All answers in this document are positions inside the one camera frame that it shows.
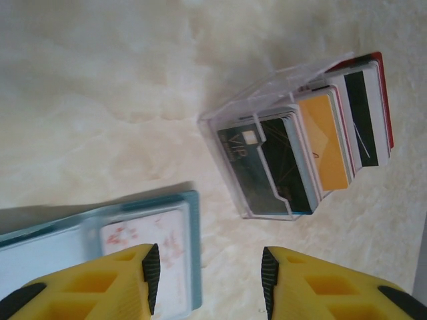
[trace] marble surface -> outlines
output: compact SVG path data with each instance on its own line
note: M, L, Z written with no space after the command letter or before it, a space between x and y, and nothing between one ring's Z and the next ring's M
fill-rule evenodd
M427 208L427 2L68 2L0 4L1 232L59 215L40 206L189 181L201 196L204 294L191 319L266 319L264 245L412 290ZM375 50L396 143L389 165L363 169L312 217L240 219L197 116L271 68Z

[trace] stack of cards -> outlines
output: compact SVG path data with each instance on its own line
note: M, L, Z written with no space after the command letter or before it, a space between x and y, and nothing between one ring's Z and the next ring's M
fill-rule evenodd
M344 61L256 117L218 130L254 216L312 214L393 148L380 53Z

